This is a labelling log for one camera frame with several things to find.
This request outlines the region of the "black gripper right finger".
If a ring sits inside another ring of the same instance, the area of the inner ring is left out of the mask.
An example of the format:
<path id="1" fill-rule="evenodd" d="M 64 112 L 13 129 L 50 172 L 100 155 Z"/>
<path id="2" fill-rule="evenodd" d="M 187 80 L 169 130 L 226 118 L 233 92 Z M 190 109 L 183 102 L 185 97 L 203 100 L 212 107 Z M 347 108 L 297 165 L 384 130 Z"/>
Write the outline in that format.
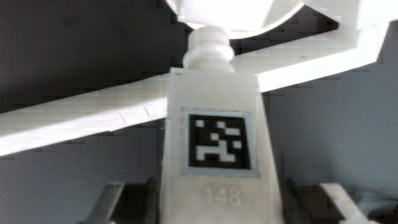
<path id="1" fill-rule="evenodd" d="M 283 188 L 286 224 L 379 224 L 372 221 L 336 183 L 297 185 L 288 179 Z"/>

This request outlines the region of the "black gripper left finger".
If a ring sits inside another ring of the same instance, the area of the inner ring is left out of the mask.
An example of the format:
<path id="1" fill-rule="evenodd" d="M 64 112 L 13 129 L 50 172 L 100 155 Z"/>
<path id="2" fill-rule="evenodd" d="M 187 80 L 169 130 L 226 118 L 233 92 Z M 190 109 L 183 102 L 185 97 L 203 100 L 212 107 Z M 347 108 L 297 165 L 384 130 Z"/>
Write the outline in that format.
<path id="1" fill-rule="evenodd" d="M 158 183 L 110 182 L 87 219 L 78 224 L 158 224 Z"/>

